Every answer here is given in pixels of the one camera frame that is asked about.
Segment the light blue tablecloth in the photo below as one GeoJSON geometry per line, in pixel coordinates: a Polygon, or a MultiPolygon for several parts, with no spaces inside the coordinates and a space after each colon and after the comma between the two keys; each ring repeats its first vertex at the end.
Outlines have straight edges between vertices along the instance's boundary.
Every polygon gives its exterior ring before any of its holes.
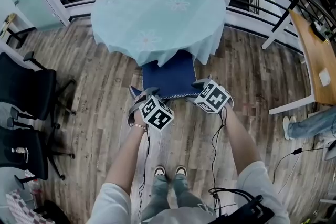
{"type": "Polygon", "coordinates": [[[96,0],[91,22],[97,43],[139,66],[166,63],[180,49],[206,64],[218,48],[224,0],[96,0]]]}

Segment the white t-shirt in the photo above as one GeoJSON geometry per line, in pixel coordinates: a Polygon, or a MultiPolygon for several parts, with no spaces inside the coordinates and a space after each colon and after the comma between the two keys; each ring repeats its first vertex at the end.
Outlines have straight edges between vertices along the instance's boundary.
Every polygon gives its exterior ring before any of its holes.
{"type": "MultiPolygon", "coordinates": [[[[263,162],[254,162],[247,166],[238,177],[237,188],[245,190],[253,196],[262,195],[264,199],[261,203],[275,214],[268,223],[289,223],[288,213],[277,198],[263,162]]],[[[235,199],[240,207],[247,202],[239,195],[236,195],[235,199]]],[[[150,220],[149,224],[206,224],[214,221],[215,218],[216,216],[212,216],[201,208],[181,207],[160,212],[150,220]]],[[[130,196],[115,184],[103,184],[88,224],[130,223],[130,196]]]]}

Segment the blue jeans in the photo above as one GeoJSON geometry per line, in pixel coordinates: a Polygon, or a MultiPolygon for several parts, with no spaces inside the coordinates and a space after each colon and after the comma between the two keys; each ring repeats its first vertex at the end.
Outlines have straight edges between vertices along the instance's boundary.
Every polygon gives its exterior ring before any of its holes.
{"type": "MultiPolygon", "coordinates": [[[[177,174],[173,180],[173,188],[177,197],[177,205],[179,207],[200,207],[204,211],[211,212],[216,215],[214,210],[205,205],[201,199],[188,191],[187,179],[182,174],[177,174]]],[[[170,209],[167,201],[168,181],[165,176],[155,176],[152,186],[151,201],[142,211],[141,221],[145,221],[156,216],[163,210],[170,209]]]]}
{"type": "Polygon", "coordinates": [[[332,134],[336,132],[336,106],[288,126],[288,136],[291,138],[312,137],[328,131],[332,134]]]}

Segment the wooden floor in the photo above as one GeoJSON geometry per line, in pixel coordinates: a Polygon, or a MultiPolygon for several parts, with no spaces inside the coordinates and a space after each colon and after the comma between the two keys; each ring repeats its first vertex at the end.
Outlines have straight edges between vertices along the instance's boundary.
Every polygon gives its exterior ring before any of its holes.
{"type": "MultiPolygon", "coordinates": [[[[262,38],[226,27],[216,55],[210,57],[206,66],[196,62],[195,68],[198,78],[212,74],[217,83],[230,91],[235,100],[234,110],[255,139],[272,179],[278,161],[304,143],[304,140],[284,139],[283,116],[295,115],[301,120],[308,111],[302,108],[268,115],[268,109],[308,96],[310,87],[307,68],[299,63],[295,52],[276,44],[264,51],[263,42],[262,38]]],[[[59,157],[58,165],[67,178],[60,181],[50,170],[43,190],[45,198],[56,202],[73,223],[85,223],[129,130],[126,118],[132,99],[128,85],[140,88],[141,69],[131,58],[117,52],[110,54],[104,45],[96,45],[89,18],[75,19],[66,29],[30,33],[18,52],[24,55],[31,50],[44,66],[57,71],[61,84],[68,78],[77,80],[76,89],[69,89],[64,95],[64,103],[72,106],[77,116],[60,110],[61,129],[57,135],[59,146],[74,152],[76,159],[59,157]]],[[[177,165],[185,165],[191,191],[213,205],[208,194],[214,157],[210,141],[220,119],[183,100],[170,102],[169,106],[175,112],[172,124],[161,134],[150,130],[144,205],[150,199],[151,172],[158,164],[166,167],[170,177],[177,165]]],[[[312,139],[307,139],[304,148],[311,148],[312,143],[312,139]]],[[[131,195],[134,223],[139,210],[138,187],[142,181],[145,149],[146,139],[143,139],[131,195]]],[[[225,131],[220,134],[218,149],[216,185],[235,187],[237,174],[225,131]]],[[[311,216],[332,182],[335,163],[323,161],[323,155],[323,151],[291,155],[277,170],[277,192],[293,170],[279,195],[292,223],[311,216]]],[[[221,198],[222,206],[234,203],[230,194],[222,194],[221,198]]],[[[169,202],[172,207],[176,206],[172,191],[169,202]]],[[[236,208],[229,206],[223,210],[230,214],[236,208]]]]}

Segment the shoe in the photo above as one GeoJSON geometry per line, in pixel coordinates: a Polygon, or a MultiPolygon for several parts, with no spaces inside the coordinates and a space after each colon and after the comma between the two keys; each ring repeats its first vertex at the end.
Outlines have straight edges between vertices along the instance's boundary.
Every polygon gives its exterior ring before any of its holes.
{"type": "Polygon", "coordinates": [[[154,170],[154,176],[166,176],[166,170],[163,166],[157,166],[154,170]]]}
{"type": "Polygon", "coordinates": [[[187,169],[184,166],[180,165],[177,167],[175,174],[187,176],[187,169]]]}
{"type": "Polygon", "coordinates": [[[288,135],[288,127],[290,123],[295,123],[296,118],[294,116],[290,117],[290,119],[285,116],[284,119],[282,120],[282,127],[283,127],[283,134],[285,136],[286,140],[292,140],[293,138],[289,137],[288,135]]]}

